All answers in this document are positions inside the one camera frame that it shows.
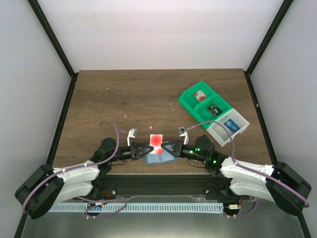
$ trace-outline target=red dot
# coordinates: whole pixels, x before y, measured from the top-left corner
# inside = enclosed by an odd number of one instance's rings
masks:
[[[150,144],[152,146],[160,146],[162,142],[162,136],[160,135],[152,135],[150,138]]]
[[[160,155],[160,154],[162,154],[162,153],[163,153],[163,148],[159,148],[159,149],[157,150],[157,154]]]
[[[201,102],[202,100],[204,100],[204,99],[206,99],[206,98],[207,98],[206,96],[200,96],[200,97],[198,98],[198,101]]]

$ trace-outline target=black metal frame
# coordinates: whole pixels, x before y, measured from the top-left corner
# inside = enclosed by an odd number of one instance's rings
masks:
[[[257,50],[254,58],[252,59],[251,63],[250,63],[250,66],[248,67],[247,71],[245,71],[245,77],[246,77],[246,80],[247,80],[247,83],[248,83],[248,86],[249,86],[249,90],[250,90],[250,94],[252,96],[252,100],[253,100],[253,103],[255,105],[255,109],[256,109],[256,112],[257,112],[257,115],[258,115],[258,118],[259,118],[259,121],[260,121],[260,125],[261,125],[261,128],[262,128],[262,132],[263,132],[263,135],[264,135],[264,139],[265,139],[265,142],[266,142],[266,146],[267,146],[267,149],[268,149],[268,152],[269,152],[269,156],[271,158],[271,161],[272,161],[272,164],[276,164],[277,163],[277,157],[276,157],[276,154],[274,152],[274,148],[273,148],[273,144],[271,142],[271,139],[270,139],[270,136],[269,136],[269,133],[268,133],[268,130],[267,130],[267,127],[266,127],[266,124],[265,124],[265,120],[263,118],[263,115],[262,115],[262,112],[261,112],[261,108],[260,108],[260,105],[259,105],[259,102],[258,102],[258,99],[257,99],[257,96],[256,96],[256,93],[254,91],[254,88],[253,88],[253,84],[252,84],[252,80],[251,80],[251,74],[252,72],[254,71],[254,69],[256,68],[257,64],[259,63],[263,53],[265,52],[267,46],[269,45],[271,39],[273,38],[275,32],[277,31],[280,23],[282,22],[285,14],[287,13],[289,7],[291,6],[292,2],[294,0],[284,0],[278,13],[276,14],[270,28],[268,29],[264,39],[262,40],[260,46],[259,46],[259,49]],[[56,128],[56,131],[55,131],[55,135],[54,135],[54,138],[53,138],[53,141],[52,141],[52,145],[51,145],[51,148],[50,148],[50,152],[49,152],[49,155],[48,155],[48,159],[47,159],[47,164],[48,165],[52,165],[53,164],[53,160],[54,160],[54,157],[55,157],[55,154],[56,154],[56,150],[57,150],[57,147],[58,147],[58,143],[59,143],[59,139],[60,139],[60,135],[61,135],[61,132],[62,132],[62,129],[63,129],[63,126],[64,126],[64,122],[65,122],[65,119],[66,119],[66,115],[67,115],[67,111],[68,111],[68,107],[69,107],[69,104],[70,104],[70,100],[71,100],[71,97],[72,97],[72,94],[73,94],[73,91],[74,91],[74,88],[75,88],[75,83],[76,83],[76,80],[77,80],[77,76],[78,76],[78,73],[75,73],[72,66],[70,65],[70,62],[68,61],[61,45],[59,44],[57,38],[56,38],[56,35],[54,34],[48,20],[46,19],[42,9],[41,9],[41,6],[39,5],[38,1],[37,0],[28,0],[30,6],[32,7],[34,13],[36,14],[39,22],[41,23],[43,29],[45,30],[49,40],[51,41],[52,45],[54,46],[58,56],[60,57],[62,63],[64,64],[67,72],[69,73],[69,75],[71,76],[71,81],[70,81],[70,84],[69,84],[69,88],[68,88],[68,91],[67,91],[67,95],[66,95],[66,98],[65,98],[65,102],[64,102],[64,105],[63,105],[63,108],[62,108],[62,111],[61,111],[61,114],[60,114],[60,117],[59,117],[59,120],[58,120],[58,124],[57,124],[57,128]],[[199,179],[200,178],[200,175],[194,175],[195,176],[195,179]],[[119,178],[124,178],[124,175],[117,175],[115,176],[117,179]],[[180,175],[180,176],[164,176],[162,175],[161,176],[162,178],[165,177],[165,179],[175,179],[175,182],[177,182],[177,180],[179,179],[182,179],[182,180],[188,180],[188,179],[192,179],[193,178],[193,175]],[[206,180],[206,176],[204,175],[201,175],[201,179],[202,180]],[[22,217],[21,217],[21,220],[20,220],[20,223],[18,225],[18,228],[16,230],[16,234],[15,234],[15,238],[20,238],[22,236],[22,232],[23,232],[23,229],[24,229],[24,226],[25,226],[25,223],[26,223],[26,219],[27,219],[27,214],[23,214]],[[305,238],[311,238],[311,235],[310,235],[310,232],[309,232],[309,229],[307,227],[307,224],[305,222],[305,218],[303,216],[303,214],[298,218],[299,219],[299,223],[300,223],[300,226],[302,228],[302,231],[303,231],[303,234],[305,236]]]

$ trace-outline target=red and white packet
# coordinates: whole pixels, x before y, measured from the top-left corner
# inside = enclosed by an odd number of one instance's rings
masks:
[[[201,102],[202,100],[206,99],[207,96],[205,93],[203,93],[202,90],[197,91],[194,93],[195,98],[197,98],[198,102]]]
[[[150,146],[154,147],[154,150],[150,154],[160,155],[163,153],[163,149],[160,146],[163,143],[163,135],[151,134],[150,135]]]

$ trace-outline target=brown wood surface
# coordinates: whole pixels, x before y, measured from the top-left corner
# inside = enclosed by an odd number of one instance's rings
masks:
[[[181,93],[199,81],[207,83],[234,107],[250,125],[235,137],[235,158],[270,164],[259,120],[242,69],[107,70],[80,71],[62,131],[54,167],[82,163],[93,155],[106,137],[115,138],[112,122],[123,130],[137,128],[137,141],[149,142],[150,134],[164,141],[179,139],[178,128],[197,121],[177,101]],[[219,144],[200,126],[189,131],[190,143],[207,134],[216,150],[231,154],[231,145]],[[120,145],[126,145],[120,135]],[[201,163],[191,162],[195,166]],[[112,174],[205,173],[186,160],[145,165],[144,158],[115,166]]]

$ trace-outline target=white backdrop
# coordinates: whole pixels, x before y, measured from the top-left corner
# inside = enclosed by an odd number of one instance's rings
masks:
[[[40,0],[75,71],[247,69],[282,0]]]
[[[312,185],[304,209],[317,237],[317,2],[294,1],[252,74],[278,160]]]
[[[70,77],[28,2],[0,3],[0,237],[12,238],[14,193],[46,162]]]

